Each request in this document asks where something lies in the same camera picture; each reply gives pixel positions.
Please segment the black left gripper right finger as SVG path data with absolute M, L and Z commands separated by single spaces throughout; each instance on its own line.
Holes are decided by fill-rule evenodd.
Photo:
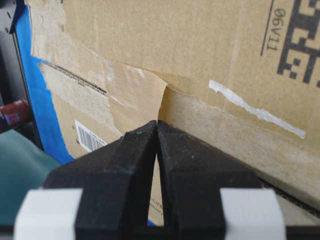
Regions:
M 157 124 L 163 240 L 284 240 L 276 194 L 233 156 Z

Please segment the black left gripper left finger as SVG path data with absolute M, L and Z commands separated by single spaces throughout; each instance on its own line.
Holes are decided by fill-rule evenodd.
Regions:
M 16 240 L 124 240 L 148 221 L 157 122 L 53 169 L 29 190 Z

